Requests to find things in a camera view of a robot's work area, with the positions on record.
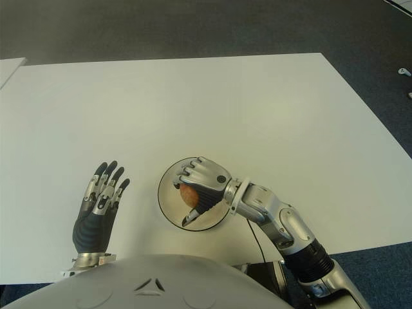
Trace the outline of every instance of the robot forearm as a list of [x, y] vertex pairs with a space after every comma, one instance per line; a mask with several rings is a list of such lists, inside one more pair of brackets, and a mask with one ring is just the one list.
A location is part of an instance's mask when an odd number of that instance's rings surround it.
[[239, 213], [262, 229], [305, 292], [323, 298], [338, 290], [346, 290], [360, 308], [370, 308], [291, 205], [281, 202], [271, 190], [249, 180], [246, 183], [231, 180], [226, 192], [233, 192], [225, 195], [230, 211]]

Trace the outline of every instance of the black cable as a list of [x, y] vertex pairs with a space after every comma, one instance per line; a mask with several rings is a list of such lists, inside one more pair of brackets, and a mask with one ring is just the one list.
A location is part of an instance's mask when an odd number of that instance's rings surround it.
[[252, 225], [250, 224], [249, 219], [246, 219], [246, 221], [247, 221], [247, 224], [248, 224], [249, 227], [250, 227], [250, 230], [252, 231], [253, 237], [255, 237], [255, 240], [256, 240], [257, 245], [259, 246], [260, 253], [262, 254], [263, 262], [265, 263], [265, 266], [266, 266], [266, 268], [267, 268], [267, 270], [268, 270], [267, 274], [268, 274], [269, 281], [270, 281], [270, 283], [273, 285], [275, 291], [277, 291], [277, 290], [278, 290], [278, 287], [277, 287], [277, 285], [275, 285], [275, 283], [273, 282], [273, 278], [272, 278], [272, 276], [270, 275], [270, 269], [269, 269], [269, 266], [267, 265], [267, 262], [266, 262], [266, 259], [265, 259], [265, 255], [264, 255], [263, 250], [262, 250], [262, 246], [260, 245], [260, 242], [259, 242], [258, 238], [256, 237], [255, 231], [253, 230]]

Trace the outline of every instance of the white tabletop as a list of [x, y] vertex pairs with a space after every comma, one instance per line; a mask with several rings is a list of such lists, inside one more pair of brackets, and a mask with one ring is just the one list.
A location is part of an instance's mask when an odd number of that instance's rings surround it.
[[13, 73], [26, 62], [25, 58], [0, 59], [0, 89]]
[[108, 248], [119, 258], [261, 261], [240, 216], [205, 232], [163, 217], [160, 178], [200, 155], [291, 203], [329, 253], [412, 240], [412, 160], [320, 53], [24, 66], [0, 94], [1, 284], [71, 266], [82, 195], [113, 159], [131, 179]]

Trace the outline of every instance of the clear plate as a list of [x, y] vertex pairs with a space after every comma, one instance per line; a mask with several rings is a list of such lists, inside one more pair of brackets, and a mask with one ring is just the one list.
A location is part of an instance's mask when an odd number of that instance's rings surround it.
[[173, 178], [183, 166], [188, 165], [194, 159], [195, 157], [186, 158], [170, 166], [160, 180], [157, 196], [160, 209], [171, 223], [183, 230], [200, 231], [216, 226], [227, 215], [229, 207], [224, 201], [221, 201], [188, 226], [182, 227], [182, 220], [191, 211], [191, 208], [180, 197], [179, 190], [173, 185]]

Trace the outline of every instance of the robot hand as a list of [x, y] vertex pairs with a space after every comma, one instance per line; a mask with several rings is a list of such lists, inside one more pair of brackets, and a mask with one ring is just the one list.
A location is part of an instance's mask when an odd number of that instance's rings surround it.
[[124, 168], [119, 168], [110, 179], [117, 162], [102, 163], [91, 178], [84, 193], [79, 216], [73, 228], [73, 243], [79, 254], [105, 252], [115, 222], [118, 204], [130, 180], [126, 179], [115, 190]]
[[183, 219], [185, 227], [198, 216], [219, 203], [225, 194], [225, 189], [232, 179], [228, 171], [222, 166], [202, 156], [182, 167], [173, 180], [173, 185], [181, 192], [186, 184], [197, 193], [193, 210]]

